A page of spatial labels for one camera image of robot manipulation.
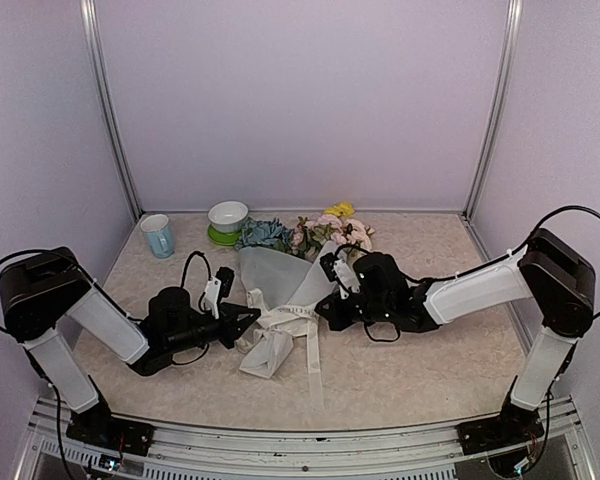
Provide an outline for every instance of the blue flower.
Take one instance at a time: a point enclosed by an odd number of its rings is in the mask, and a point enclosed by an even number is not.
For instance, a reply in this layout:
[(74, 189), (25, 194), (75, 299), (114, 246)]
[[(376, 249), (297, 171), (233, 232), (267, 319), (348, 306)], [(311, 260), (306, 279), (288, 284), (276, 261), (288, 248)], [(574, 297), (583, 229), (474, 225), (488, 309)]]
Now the blue flower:
[(280, 220), (254, 220), (248, 218), (242, 226), (242, 235), (236, 243), (236, 249), (245, 247), (267, 247), (285, 253), (291, 253), (293, 230), (285, 227)]

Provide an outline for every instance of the mug handle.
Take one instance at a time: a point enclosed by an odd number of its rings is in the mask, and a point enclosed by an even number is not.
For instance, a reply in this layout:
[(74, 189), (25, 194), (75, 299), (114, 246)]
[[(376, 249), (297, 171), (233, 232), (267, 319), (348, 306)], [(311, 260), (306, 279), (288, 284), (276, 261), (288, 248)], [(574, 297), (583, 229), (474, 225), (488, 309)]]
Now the mug handle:
[(162, 232), (158, 233), (158, 240), (160, 240), (160, 245), (162, 245), (162, 249), (165, 252), (169, 250), (169, 242), (167, 242), (167, 237)]

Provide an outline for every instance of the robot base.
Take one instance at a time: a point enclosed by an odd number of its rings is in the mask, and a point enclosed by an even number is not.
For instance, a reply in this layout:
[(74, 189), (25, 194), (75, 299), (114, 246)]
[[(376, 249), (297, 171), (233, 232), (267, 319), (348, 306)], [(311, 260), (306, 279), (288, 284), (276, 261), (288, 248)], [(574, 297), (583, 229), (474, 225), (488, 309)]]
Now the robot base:
[(510, 447), (528, 442), (532, 435), (536, 438), (542, 438), (544, 435), (544, 428), (539, 417), (538, 423), (534, 421), (525, 426), (516, 426), (497, 416), (461, 423), (456, 429), (462, 453), (465, 455)]
[(84, 413), (71, 413), (67, 437), (114, 452), (146, 457), (155, 427), (148, 423), (111, 416), (101, 401)]

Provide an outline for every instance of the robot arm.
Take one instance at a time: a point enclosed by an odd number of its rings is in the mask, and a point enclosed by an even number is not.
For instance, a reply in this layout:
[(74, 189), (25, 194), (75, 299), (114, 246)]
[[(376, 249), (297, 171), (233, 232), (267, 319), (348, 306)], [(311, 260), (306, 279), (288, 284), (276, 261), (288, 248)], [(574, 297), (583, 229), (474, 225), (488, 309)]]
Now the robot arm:
[(462, 424), (459, 431), (467, 454), (542, 436), (538, 406), (593, 323), (593, 267), (558, 237), (537, 229), (522, 247), (495, 261), (414, 287), (390, 255), (369, 253), (352, 269), (336, 255), (321, 263), (340, 286), (316, 306), (331, 330), (389, 322), (398, 332), (424, 333), (472, 312), (534, 298), (544, 315), (542, 328), (500, 415)]
[(146, 455), (153, 427), (112, 416), (56, 324), (62, 316), (71, 317), (136, 373), (153, 375), (172, 365), (177, 352), (215, 340), (233, 348), (259, 317), (258, 309), (222, 302), (233, 277), (231, 269), (222, 267), (209, 279), (201, 312), (191, 307), (187, 290), (167, 287), (150, 300), (149, 315), (136, 324), (79, 266), (73, 253), (61, 247), (10, 264), (0, 273), (5, 330), (23, 345), (33, 367), (56, 386), (71, 409), (69, 438)]

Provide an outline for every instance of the pink flower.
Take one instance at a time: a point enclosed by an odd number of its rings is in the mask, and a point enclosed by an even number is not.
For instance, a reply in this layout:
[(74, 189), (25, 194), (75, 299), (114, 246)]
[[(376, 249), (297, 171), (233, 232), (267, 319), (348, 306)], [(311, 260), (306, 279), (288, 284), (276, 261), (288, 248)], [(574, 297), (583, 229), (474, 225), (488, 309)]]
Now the pink flower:
[(347, 238), (349, 240), (349, 243), (360, 242), (360, 246), (365, 250), (370, 251), (373, 248), (373, 245), (371, 244), (371, 239), (369, 238), (369, 235), (367, 235), (364, 232), (364, 230), (354, 230)]
[(367, 227), (364, 226), (364, 223), (362, 223), (360, 220), (356, 220), (355, 218), (347, 218), (345, 220), (345, 224), (351, 225), (354, 230), (358, 230), (360, 232), (367, 231)]
[(333, 228), (342, 228), (342, 222), (335, 215), (329, 213), (322, 215), (317, 220), (318, 225), (331, 225)]
[(304, 232), (300, 228), (296, 228), (296, 232), (293, 234), (293, 238), (291, 239), (291, 245), (297, 247), (304, 240)]
[(347, 243), (347, 239), (344, 237), (344, 235), (342, 235), (339, 232), (333, 232), (331, 234), (331, 240), (333, 242), (335, 242), (335, 244), (338, 246), (344, 245), (345, 243)]

